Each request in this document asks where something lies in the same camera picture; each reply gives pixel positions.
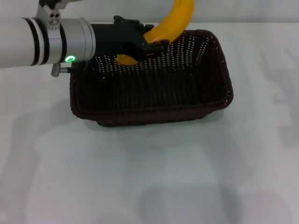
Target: robotic arm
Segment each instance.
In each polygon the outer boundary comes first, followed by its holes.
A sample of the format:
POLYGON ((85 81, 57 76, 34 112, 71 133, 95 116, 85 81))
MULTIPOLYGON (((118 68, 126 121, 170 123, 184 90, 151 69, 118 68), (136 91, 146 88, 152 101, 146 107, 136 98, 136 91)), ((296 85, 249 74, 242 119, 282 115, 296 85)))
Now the robotic arm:
POLYGON ((136 61, 167 50, 169 40, 147 43, 153 25, 114 17, 113 24, 90 24, 84 18, 61 19, 60 10, 79 0, 40 0, 35 18, 0 20, 0 68, 53 64, 52 76, 68 72, 62 62, 128 55, 136 61))

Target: banana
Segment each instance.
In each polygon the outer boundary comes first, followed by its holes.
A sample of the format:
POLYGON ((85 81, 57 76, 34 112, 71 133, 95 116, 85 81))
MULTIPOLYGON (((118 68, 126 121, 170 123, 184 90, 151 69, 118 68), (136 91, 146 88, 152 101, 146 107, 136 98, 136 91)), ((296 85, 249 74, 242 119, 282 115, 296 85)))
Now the banana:
MULTIPOLYGON (((148 43, 160 40, 175 41, 186 29, 194 12, 194 0, 174 0, 174 5, 168 16, 156 27, 143 36, 148 43)), ((118 55, 118 64, 131 66, 138 62, 127 55, 118 55)))

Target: dark brown basket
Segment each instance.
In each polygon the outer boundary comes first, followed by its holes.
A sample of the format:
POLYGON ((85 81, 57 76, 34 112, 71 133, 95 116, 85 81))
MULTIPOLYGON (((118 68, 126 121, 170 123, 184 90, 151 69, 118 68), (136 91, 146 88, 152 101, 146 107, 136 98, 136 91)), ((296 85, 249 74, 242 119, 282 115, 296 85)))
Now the dark brown basket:
POLYGON ((185 31, 166 55, 136 66, 115 56, 74 63, 71 109, 106 127, 201 119, 228 107, 233 89, 218 39, 206 30, 185 31))

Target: green led light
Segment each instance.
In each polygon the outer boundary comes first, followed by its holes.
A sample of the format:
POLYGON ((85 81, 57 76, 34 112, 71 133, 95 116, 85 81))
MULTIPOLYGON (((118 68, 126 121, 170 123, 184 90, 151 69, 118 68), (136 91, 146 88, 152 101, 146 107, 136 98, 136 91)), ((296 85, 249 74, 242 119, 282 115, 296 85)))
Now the green led light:
POLYGON ((75 61, 75 56, 68 56, 66 59, 65 59, 65 62, 73 62, 75 61))

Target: black stripe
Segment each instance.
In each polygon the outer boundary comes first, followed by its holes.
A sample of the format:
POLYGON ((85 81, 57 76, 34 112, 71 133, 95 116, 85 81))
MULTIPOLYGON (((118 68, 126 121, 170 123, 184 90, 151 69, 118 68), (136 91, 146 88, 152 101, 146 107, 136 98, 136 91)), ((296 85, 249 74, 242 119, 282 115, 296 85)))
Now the black stripe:
POLYGON ((45 26, 43 25, 43 22, 40 19, 34 18, 34 20, 37 22, 37 24, 43 34, 43 43, 44 43, 45 53, 44 53, 43 61, 41 64, 46 64, 48 62, 48 59, 50 56, 50 44, 49 44, 48 32, 47 32, 45 26))
POLYGON ((40 54, 38 35, 37 35, 36 27, 34 26, 33 22, 29 18, 23 18, 23 19, 27 21, 28 25, 30 26, 32 35, 33 35, 34 59, 33 59, 33 63, 31 64, 31 66, 33 66, 33 65, 36 65, 38 63, 39 54, 40 54))
POLYGON ((62 54, 60 58, 60 63, 64 62, 66 57, 66 51, 67 51, 67 42, 65 37, 65 32, 63 26, 60 24, 60 35, 61 35, 61 41, 62 41, 62 54))

